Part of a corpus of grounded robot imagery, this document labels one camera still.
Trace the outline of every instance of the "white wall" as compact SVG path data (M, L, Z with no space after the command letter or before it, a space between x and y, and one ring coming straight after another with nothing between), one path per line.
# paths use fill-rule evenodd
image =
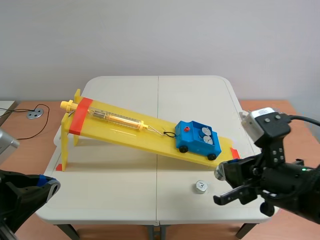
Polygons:
M319 0L1 0L0 99L69 99L98 76L219 75L241 99L298 96L312 113L319 9Z

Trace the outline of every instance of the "blue toy car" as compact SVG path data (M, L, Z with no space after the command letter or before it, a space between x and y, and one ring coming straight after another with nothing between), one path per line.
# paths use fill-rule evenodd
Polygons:
M175 145L181 153L192 152L215 160L221 153L218 134L210 126L180 121L175 126Z

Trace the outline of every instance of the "yellow plastic board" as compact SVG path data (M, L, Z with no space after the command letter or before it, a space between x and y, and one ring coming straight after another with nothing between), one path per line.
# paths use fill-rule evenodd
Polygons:
M90 106L100 110L144 121L144 124L152 126L159 132L163 132L164 130L167 132L175 132L175 126L178 124L95 100ZM61 125L63 127L62 131L69 131L73 117L74 115L72 114L69 118L65 119L64 124ZM210 167L216 167L220 162L231 160L233 158L231 153L232 141L225 137L219 136L222 152L216 160L212 161L208 160L206 156L191 152L179 152L179 150L176 148L176 139L173 137L166 135L161 136L156 132L148 131L146 129L139 131L134 128L106 122L89 114L87 114L85 117L80 135Z

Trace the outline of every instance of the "black wheel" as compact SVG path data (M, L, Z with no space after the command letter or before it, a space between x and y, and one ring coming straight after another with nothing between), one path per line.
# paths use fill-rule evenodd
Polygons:
M180 151L180 153L185 154L186 152L189 151L189 148L187 146L181 146L181 147L179 147L179 151Z
M215 154L209 154L208 155L208 160L213 161L213 160L216 160L216 159L217 159L217 156Z

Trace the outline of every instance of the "white table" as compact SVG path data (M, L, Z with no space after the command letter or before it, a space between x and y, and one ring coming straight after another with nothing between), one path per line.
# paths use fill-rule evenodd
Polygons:
M219 76L101 76L87 83L82 96L171 122L207 124L232 139L242 157L259 153L241 127L242 109L230 83ZM61 162L59 131L54 142L58 147L44 174L57 178L61 189L37 214L74 239L71 224L256 224L268 219L259 211L262 198L216 205L213 195L231 187L206 166L82 138L80 146L69 146L67 171L61 172L55 170ZM198 180L208 183L205 194L193 192Z
M10 113L8 113L9 111L5 109L14 110L17 105L16 101L0 101L0 126L10 116Z

